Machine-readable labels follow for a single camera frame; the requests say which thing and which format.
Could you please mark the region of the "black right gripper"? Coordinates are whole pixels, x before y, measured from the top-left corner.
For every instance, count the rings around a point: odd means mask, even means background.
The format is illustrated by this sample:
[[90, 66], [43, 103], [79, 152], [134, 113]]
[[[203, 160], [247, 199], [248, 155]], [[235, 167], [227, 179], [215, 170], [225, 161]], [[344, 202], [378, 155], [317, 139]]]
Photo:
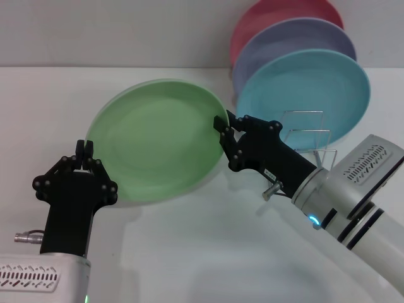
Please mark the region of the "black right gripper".
[[[228, 122], [215, 116], [213, 128], [219, 133], [219, 144], [234, 172], [251, 169], [270, 182], [282, 183], [282, 191], [291, 198], [316, 166], [287, 146], [279, 137], [282, 124], [249, 115], [236, 117], [227, 111]], [[237, 141], [234, 131], [244, 134]]]

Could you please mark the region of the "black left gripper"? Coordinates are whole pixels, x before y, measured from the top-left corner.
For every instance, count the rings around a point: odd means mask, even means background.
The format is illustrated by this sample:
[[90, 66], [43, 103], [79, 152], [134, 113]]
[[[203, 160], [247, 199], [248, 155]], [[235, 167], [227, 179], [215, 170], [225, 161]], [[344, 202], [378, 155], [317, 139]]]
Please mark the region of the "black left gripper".
[[[86, 172], [80, 170], [85, 152]], [[117, 183], [100, 159], [93, 158], [93, 141], [78, 140], [75, 154], [62, 156], [44, 175], [33, 180], [37, 199], [49, 204], [40, 254], [86, 256], [95, 213], [117, 202]]]

